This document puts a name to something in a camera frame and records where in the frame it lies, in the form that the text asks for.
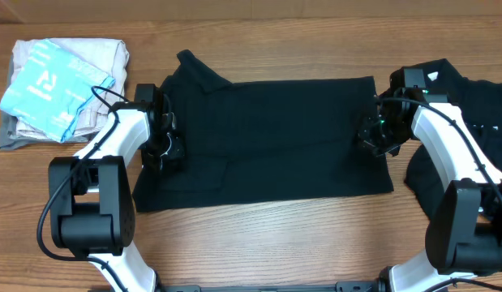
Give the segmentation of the black t-shirt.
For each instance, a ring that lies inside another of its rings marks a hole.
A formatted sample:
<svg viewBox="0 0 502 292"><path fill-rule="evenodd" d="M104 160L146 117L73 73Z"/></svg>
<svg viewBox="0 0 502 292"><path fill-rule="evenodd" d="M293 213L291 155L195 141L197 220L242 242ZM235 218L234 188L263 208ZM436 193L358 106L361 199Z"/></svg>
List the black t-shirt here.
<svg viewBox="0 0 502 292"><path fill-rule="evenodd" d="M356 140L375 112L372 77L233 83L183 50L161 88L185 157L144 168L141 213L393 190L387 161Z"/></svg>

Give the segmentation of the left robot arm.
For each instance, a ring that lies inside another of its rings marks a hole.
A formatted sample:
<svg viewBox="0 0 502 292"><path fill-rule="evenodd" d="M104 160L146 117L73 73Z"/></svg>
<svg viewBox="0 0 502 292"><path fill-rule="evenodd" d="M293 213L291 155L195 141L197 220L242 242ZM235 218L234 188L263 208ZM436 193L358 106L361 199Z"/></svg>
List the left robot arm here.
<svg viewBox="0 0 502 292"><path fill-rule="evenodd" d="M133 101L110 105L105 127L87 146L49 164L39 248L55 260L92 264L113 291L161 291L134 242L127 167L140 152L151 174L175 169L185 157L176 123L169 97L154 84L139 84Z"/></svg>

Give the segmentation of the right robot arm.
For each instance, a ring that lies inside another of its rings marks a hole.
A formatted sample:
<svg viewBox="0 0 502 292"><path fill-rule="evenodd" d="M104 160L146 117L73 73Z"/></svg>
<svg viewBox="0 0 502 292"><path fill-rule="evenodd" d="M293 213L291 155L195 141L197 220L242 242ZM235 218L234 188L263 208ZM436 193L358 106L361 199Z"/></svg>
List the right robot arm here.
<svg viewBox="0 0 502 292"><path fill-rule="evenodd" d="M446 291L459 283L489 288L481 277L502 273L502 172L485 156L447 94L429 89L417 68L402 67L363 119L359 144L377 157L419 140L444 188L425 234L425 248L385 268L372 291Z"/></svg>

